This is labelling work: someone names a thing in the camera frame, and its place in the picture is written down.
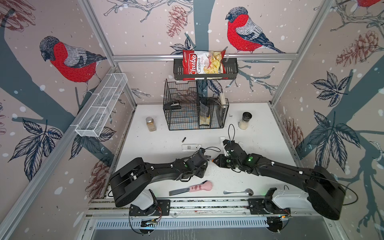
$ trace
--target red breast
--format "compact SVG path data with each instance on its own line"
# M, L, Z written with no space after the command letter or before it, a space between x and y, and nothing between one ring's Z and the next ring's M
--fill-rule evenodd
M68 57L67 49L62 42L57 43L53 51L55 53L55 61L51 61L52 65L68 80L81 83L86 82L95 74L96 63L92 63L82 68L71 68L64 64Z
M358 5L361 7L370 7L375 3L378 3L380 0L358 0Z
M233 23L228 21L228 41L239 51L251 51L261 47L261 44L252 43L250 41L242 39L236 32L236 28L244 26L248 21L249 16L242 14L238 16Z

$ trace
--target white mesh basket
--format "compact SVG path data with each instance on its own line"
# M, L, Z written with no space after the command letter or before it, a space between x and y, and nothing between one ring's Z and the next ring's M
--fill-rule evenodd
M81 137L100 136L125 84L127 84L127 76L124 73L112 73L110 75L108 81L76 127L77 134Z

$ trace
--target white table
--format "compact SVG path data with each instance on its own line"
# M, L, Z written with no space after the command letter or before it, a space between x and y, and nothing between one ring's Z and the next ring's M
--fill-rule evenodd
M252 119L246 130L241 130L238 127L243 112L252 114ZM157 131L148 131L145 121L148 116L154 119ZM168 130L162 105L159 104L137 106L116 170L136 157L142 157L144 162L170 163L176 158L192 155L193 152L181 151L182 144L202 144L203 148L210 146L220 148L219 137L223 136L228 139L228 126L230 124L233 124L236 129L235 142L243 142L242 148L248 154L260 154L271 160L295 166L267 103L233 103L229 106L223 129L183 131ZM206 150L205 154L216 157L220 153ZM173 197L222 197L224 190L244 191L246 188L251 188L254 195L265 195L269 188L283 188L284 185L288 185L290 189L297 189L270 177L255 176L244 172L235 173L230 169L219 168L212 162L208 163L202 179L193 176L189 182L164 180L151 183L146 189L151 189L158 198L169 198L169 191L196 185L205 180L210 180L213 183L211 191L187 192ZM245 194L226 196L245 196Z

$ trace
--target red and white chip bag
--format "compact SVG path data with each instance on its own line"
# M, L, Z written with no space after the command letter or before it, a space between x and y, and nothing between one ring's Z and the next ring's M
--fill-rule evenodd
M183 50L184 74L217 74L225 73L222 63L225 50L214 51L194 51ZM184 78L183 80L199 80L204 78Z

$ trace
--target spoon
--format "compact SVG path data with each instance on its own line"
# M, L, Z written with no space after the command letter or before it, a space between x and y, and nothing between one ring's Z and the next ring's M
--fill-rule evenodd
M248 196L252 196L253 195L253 191L252 189L249 189L247 188L245 191L243 191L246 195ZM224 194L230 194L230 193L242 193L242 192L233 192L233 191L224 191L223 192Z

